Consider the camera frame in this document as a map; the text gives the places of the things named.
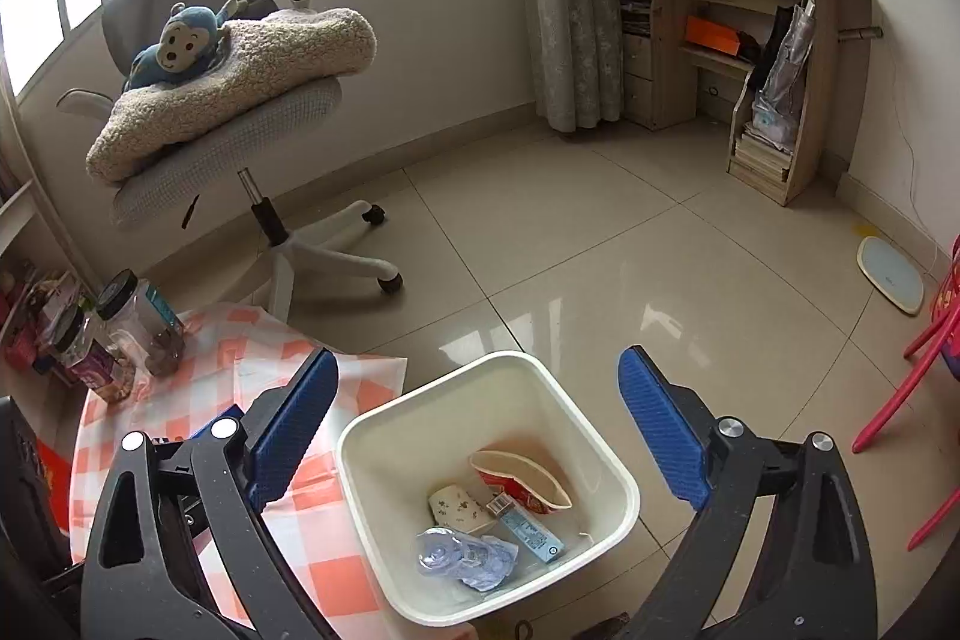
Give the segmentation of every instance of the baseboard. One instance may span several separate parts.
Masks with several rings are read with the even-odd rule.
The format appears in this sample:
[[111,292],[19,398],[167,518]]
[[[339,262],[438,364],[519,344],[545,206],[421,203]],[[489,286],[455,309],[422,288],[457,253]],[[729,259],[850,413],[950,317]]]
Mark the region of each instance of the baseboard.
[[[529,122],[544,121],[538,121],[536,105],[520,104],[520,106],[494,112],[492,115],[485,115],[435,131],[403,145],[397,145],[395,148],[374,153],[334,172],[320,175],[317,179],[293,191],[287,191],[279,196],[270,194],[270,201],[280,214],[280,218],[286,220],[291,215],[302,213],[323,199],[342,194],[358,185],[376,180],[377,177],[396,172],[446,150],[459,148],[474,140],[483,139],[501,131],[509,131]],[[154,282],[161,284],[163,280],[174,278],[191,268],[195,259],[205,258],[224,247],[224,244],[239,242],[258,231],[259,227],[251,213],[237,215],[233,220],[229,220],[209,234],[204,234],[203,237],[195,239],[194,242],[184,245],[167,258],[155,263],[145,274]]]
[[846,175],[850,168],[850,161],[841,158],[834,152],[824,150],[820,154],[820,162],[817,165],[817,173],[821,179],[829,182],[830,185],[837,188],[840,185],[840,178]]
[[848,172],[840,177],[837,199],[877,226],[893,242],[910,255],[920,269],[929,271],[935,280],[943,280],[949,272],[949,252],[939,247],[900,210],[884,201]]

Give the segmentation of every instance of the blue bottle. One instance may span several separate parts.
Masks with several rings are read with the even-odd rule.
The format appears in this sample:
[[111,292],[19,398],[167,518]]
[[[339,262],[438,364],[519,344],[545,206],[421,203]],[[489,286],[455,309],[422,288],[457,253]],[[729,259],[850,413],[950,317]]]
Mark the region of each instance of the blue bottle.
[[485,534],[481,539],[452,528],[429,528],[416,535],[419,571],[456,578],[477,591],[496,588],[514,569],[516,545]]

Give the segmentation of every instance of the beige fleece blanket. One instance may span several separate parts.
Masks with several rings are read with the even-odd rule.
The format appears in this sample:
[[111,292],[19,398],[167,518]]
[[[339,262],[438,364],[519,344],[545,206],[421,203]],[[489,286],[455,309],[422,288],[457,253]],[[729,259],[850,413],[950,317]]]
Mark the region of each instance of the beige fleece blanket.
[[352,9],[281,9],[263,20],[227,23],[219,66],[181,85],[125,92],[86,154],[86,170],[107,185],[141,172],[167,145],[189,142],[298,85],[370,66],[371,25]]

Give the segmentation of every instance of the chair wheel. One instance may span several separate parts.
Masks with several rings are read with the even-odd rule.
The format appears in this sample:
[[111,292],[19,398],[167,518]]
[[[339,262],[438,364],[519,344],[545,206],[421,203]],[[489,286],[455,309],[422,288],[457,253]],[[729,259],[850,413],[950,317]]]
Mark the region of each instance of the chair wheel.
[[377,279],[376,282],[380,284],[384,293],[395,293],[403,287],[403,278],[400,277],[400,273],[397,273],[397,277],[392,278],[392,280]]
[[370,208],[360,217],[370,223],[371,226],[381,225],[384,220],[387,220],[387,214],[383,211],[383,207],[378,204],[371,204]]

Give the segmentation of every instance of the orange checkered tablecloth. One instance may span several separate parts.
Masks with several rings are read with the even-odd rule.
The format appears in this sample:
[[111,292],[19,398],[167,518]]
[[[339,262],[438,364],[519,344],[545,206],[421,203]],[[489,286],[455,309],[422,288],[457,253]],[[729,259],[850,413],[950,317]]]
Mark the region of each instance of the orange checkered tablecloth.
[[[116,405],[93,393],[86,396],[70,480],[75,561],[85,556],[97,500],[124,434],[141,429],[150,437],[189,437],[230,405],[246,410],[261,391],[286,384],[320,344],[258,307],[212,305],[184,316],[184,324],[186,351],[175,375],[157,380],[138,372],[130,398]],[[263,520],[306,593],[343,640],[476,640],[469,624],[431,629],[403,619],[368,568],[333,450],[353,418],[400,395],[406,359],[336,357],[337,397],[287,493],[267,505]],[[248,625],[212,541],[200,551],[200,564],[224,616]]]

